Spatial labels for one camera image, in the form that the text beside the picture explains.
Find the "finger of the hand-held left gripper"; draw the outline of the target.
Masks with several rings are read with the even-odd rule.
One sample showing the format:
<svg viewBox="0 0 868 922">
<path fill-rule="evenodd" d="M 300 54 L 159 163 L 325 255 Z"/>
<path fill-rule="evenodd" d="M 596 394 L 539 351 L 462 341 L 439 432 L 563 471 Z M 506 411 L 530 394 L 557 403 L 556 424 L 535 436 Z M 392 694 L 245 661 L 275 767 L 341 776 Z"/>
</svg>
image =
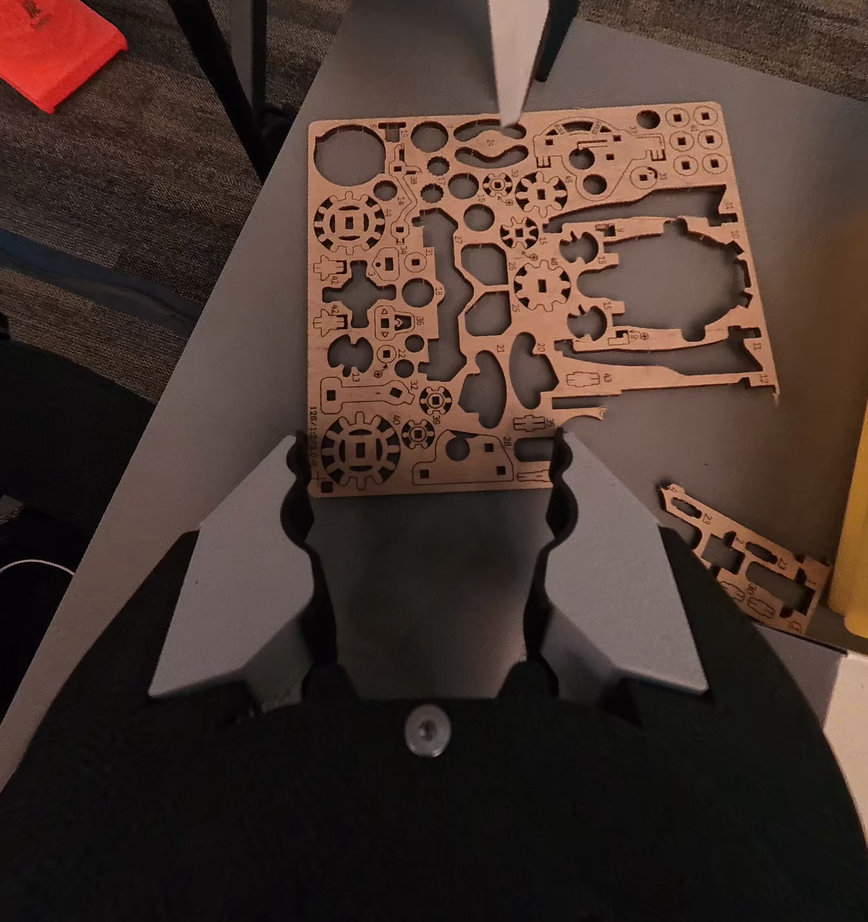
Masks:
<svg viewBox="0 0 868 922">
<path fill-rule="evenodd" d="M 516 123 L 533 82 L 545 82 L 579 11 L 578 1 L 489 1 L 499 122 Z"/>
</svg>

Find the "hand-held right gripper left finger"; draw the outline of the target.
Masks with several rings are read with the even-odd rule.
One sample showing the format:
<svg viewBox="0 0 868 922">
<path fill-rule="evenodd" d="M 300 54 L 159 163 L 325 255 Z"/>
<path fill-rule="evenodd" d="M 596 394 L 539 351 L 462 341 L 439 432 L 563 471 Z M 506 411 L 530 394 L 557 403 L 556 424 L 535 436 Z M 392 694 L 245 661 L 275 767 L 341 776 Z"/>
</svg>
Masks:
<svg viewBox="0 0 868 922">
<path fill-rule="evenodd" d="M 243 683 L 264 710 L 290 704 L 336 646 L 313 524 L 305 436 L 290 433 L 201 522 L 148 693 Z"/>
</svg>

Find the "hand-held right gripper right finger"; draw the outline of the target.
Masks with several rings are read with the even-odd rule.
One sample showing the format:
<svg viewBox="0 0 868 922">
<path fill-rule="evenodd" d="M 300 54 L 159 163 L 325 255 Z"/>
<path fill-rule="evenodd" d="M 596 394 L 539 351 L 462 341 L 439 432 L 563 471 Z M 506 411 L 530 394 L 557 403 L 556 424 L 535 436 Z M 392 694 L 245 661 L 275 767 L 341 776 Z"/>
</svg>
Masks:
<svg viewBox="0 0 868 922">
<path fill-rule="evenodd" d="M 524 611 L 528 658 L 579 704 L 625 679 L 705 693 L 657 518 L 571 431 L 557 431 L 549 474 L 552 538 Z"/>
</svg>

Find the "wooden parts sheet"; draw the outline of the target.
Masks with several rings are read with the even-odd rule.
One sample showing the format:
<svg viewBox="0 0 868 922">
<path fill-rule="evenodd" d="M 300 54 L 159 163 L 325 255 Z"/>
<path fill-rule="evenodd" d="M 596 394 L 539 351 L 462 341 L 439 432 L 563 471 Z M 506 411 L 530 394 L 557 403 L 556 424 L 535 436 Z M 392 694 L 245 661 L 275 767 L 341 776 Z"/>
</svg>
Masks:
<svg viewBox="0 0 868 922">
<path fill-rule="evenodd" d="M 605 398 L 779 381 L 714 101 L 313 121 L 307 435 L 316 499 L 548 486 L 525 441 Z M 589 294 L 681 228 L 740 292 L 690 332 Z"/>
</svg>

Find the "broken wooden sheet piece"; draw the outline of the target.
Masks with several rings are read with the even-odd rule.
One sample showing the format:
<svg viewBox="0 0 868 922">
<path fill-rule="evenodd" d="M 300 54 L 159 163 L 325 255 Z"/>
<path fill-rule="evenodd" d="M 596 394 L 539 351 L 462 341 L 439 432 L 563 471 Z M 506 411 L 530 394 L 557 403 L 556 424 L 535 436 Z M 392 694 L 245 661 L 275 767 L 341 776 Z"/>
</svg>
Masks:
<svg viewBox="0 0 868 922">
<path fill-rule="evenodd" d="M 691 526 L 691 547 L 740 610 L 775 630 L 804 635 L 832 572 L 796 555 L 689 495 L 675 483 L 658 488 L 663 510 Z"/>
</svg>

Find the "red plastic object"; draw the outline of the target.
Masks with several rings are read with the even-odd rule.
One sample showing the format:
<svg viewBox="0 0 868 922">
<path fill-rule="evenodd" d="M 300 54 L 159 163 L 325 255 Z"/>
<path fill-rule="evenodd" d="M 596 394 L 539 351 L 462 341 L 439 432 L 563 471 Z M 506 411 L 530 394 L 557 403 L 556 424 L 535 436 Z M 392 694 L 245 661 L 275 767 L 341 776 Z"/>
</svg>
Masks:
<svg viewBox="0 0 868 922">
<path fill-rule="evenodd" d="M 0 1 L 0 77 L 54 113 L 119 52 L 124 35 L 81 1 Z"/>
</svg>

